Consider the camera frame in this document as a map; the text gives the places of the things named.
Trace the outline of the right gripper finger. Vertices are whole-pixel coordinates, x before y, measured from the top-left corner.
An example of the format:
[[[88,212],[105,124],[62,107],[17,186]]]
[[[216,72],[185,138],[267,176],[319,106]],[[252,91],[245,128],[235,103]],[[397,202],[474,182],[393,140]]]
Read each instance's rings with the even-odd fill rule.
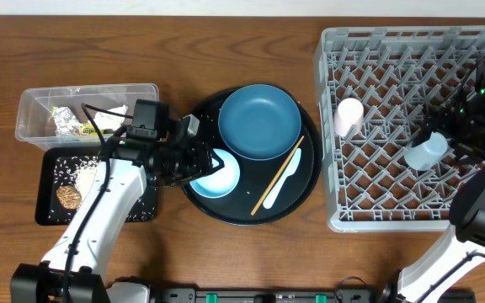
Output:
[[[451,141],[450,147],[454,150],[454,164],[478,164],[485,160],[485,152],[479,148],[460,141]]]
[[[424,122],[420,126],[416,136],[413,138],[411,147],[416,147],[426,142],[431,137],[432,133],[433,128],[431,124],[429,122]]]

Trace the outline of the light blue bowl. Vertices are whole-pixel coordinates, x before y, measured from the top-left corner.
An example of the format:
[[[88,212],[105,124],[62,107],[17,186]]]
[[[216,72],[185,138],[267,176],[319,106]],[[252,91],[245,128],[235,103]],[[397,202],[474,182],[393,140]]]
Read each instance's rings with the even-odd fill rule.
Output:
[[[222,149],[214,148],[213,151],[223,161],[224,167],[209,176],[190,182],[190,187],[198,195],[209,199],[220,198],[231,193],[240,178],[240,167],[236,158]]]

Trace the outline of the light blue cup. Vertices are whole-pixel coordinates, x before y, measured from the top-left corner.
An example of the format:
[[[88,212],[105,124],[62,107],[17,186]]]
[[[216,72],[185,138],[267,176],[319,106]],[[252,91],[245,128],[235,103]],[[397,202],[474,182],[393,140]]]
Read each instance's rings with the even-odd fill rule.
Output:
[[[443,135],[433,132],[427,141],[410,146],[404,155],[406,164],[417,171],[427,171],[445,155],[448,142]]]

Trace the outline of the pink cup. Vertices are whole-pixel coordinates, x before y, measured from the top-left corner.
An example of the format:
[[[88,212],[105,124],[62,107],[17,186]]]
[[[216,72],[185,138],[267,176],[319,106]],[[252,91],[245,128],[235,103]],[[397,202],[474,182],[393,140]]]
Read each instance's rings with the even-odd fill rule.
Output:
[[[360,130],[364,120],[364,106],[357,98],[345,98],[336,108],[333,115],[334,132],[345,137],[353,126]]]

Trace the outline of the white tissue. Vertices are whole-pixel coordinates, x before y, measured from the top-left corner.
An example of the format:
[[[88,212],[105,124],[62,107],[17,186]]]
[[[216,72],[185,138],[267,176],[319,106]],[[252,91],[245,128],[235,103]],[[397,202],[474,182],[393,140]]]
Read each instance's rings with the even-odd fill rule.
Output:
[[[128,106],[122,105],[117,108],[109,109],[109,113],[97,112],[93,121],[101,129],[105,130],[117,130],[125,121],[125,115],[127,114]]]

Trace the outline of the brown cookie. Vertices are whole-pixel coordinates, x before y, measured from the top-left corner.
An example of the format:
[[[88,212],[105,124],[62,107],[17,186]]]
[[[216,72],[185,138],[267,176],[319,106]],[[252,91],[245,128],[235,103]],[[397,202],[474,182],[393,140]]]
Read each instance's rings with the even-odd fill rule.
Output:
[[[56,197],[65,209],[75,210],[82,202],[82,196],[71,185],[62,186],[56,190]]]

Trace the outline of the yellow foil snack wrapper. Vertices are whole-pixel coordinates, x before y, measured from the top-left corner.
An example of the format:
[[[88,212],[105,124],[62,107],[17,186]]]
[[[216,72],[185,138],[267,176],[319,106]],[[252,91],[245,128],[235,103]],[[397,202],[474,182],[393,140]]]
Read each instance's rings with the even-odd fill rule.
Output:
[[[53,107],[51,118],[56,126],[56,136],[96,135],[91,122],[80,122],[68,107]]]

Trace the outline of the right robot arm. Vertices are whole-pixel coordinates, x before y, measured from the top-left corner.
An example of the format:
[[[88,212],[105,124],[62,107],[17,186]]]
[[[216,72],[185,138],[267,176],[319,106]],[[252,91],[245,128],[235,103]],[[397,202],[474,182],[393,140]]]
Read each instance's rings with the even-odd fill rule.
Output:
[[[443,155],[434,141],[448,141],[457,165],[485,163],[485,55],[467,73],[474,94],[461,82],[447,104],[426,114],[413,148]],[[485,262],[485,165],[456,192],[450,224],[415,263],[398,272],[383,289],[380,302],[473,302],[470,290],[454,284]]]

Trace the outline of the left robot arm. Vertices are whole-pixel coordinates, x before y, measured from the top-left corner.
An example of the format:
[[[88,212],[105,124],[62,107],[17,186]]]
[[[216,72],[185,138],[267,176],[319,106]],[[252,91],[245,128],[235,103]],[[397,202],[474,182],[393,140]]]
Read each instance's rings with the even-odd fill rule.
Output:
[[[152,287],[122,279],[104,284],[126,217],[144,194],[209,176],[224,163],[197,139],[199,120],[139,99],[131,123],[102,138],[90,190],[55,246],[37,265],[21,263],[10,281],[13,302],[152,302]]]

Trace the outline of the grey dishwasher rack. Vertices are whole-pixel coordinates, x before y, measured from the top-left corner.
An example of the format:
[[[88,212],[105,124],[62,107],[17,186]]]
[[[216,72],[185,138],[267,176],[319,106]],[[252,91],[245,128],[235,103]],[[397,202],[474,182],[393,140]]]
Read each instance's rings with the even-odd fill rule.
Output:
[[[328,227],[337,232],[443,231],[450,203],[478,165],[448,151],[430,170],[404,161],[424,115],[485,55],[485,26],[325,29],[314,55]],[[360,130],[334,132],[345,98],[364,106]]]

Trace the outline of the dark blue plate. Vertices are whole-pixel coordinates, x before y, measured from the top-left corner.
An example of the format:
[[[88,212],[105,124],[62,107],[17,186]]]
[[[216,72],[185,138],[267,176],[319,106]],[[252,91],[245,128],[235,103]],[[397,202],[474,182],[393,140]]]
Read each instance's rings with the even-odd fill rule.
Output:
[[[224,101],[218,129],[240,157],[268,161],[289,151],[301,133],[301,112],[284,90],[267,84],[237,89]]]

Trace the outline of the white plastic knife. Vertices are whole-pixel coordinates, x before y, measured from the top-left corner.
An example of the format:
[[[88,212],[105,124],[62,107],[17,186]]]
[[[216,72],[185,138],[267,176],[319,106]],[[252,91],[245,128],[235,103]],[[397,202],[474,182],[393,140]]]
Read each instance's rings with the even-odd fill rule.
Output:
[[[297,148],[293,158],[291,158],[288,166],[285,168],[285,171],[281,174],[279,180],[276,182],[274,187],[270,190],[269,194],[265,198],[263,202],[263,206],[265,209],[270,209],[273,206],[278,195],[280,194],[281,188],[283,187],[286,179],[292,176],[296,172],[300,164],[300,161],[301,161],[301,148]]]

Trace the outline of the clear plastic bin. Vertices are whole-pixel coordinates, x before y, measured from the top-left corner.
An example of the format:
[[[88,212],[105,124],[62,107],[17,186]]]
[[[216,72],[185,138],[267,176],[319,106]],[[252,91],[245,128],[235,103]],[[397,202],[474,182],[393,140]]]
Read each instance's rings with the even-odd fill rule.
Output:
[[[106,110],[126,107],[133,114],[137,99],[159,100],[159,90],[153,83],[102,84],[53,88],[30,88],[19,101],[15,136],[43,151],[54,147],[98,146],[93,130],[85,135],[63,134],[56,126],[56,112],[66,114],[64,121],[86,123],[81,104]]]

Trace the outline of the black rectangular tray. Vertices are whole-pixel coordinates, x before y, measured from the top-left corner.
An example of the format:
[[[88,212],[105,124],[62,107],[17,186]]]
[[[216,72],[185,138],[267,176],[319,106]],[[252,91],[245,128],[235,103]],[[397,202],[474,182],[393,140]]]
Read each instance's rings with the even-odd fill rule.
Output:
[[[35,221],[41,226],[68,225],[77,209],[63,206],[56,190],[76,186],[78,171],[91,168],[93,177],[98,164],[98,147],[54,147],[43,157],[40,185],[37,195]],[[157,215],[157,191],[147,189],[134,203],[126,222],[145,222]]]

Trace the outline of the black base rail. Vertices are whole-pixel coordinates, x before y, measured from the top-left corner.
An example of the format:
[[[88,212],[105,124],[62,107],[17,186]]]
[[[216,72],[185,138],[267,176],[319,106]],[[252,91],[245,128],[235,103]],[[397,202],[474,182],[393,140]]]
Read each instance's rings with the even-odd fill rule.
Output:
[[[107,293],[112,302],[150,303],[365,303],[376,302],[372,290],[196,290],[174,288],[155,290],[137,277],[117,279]]]

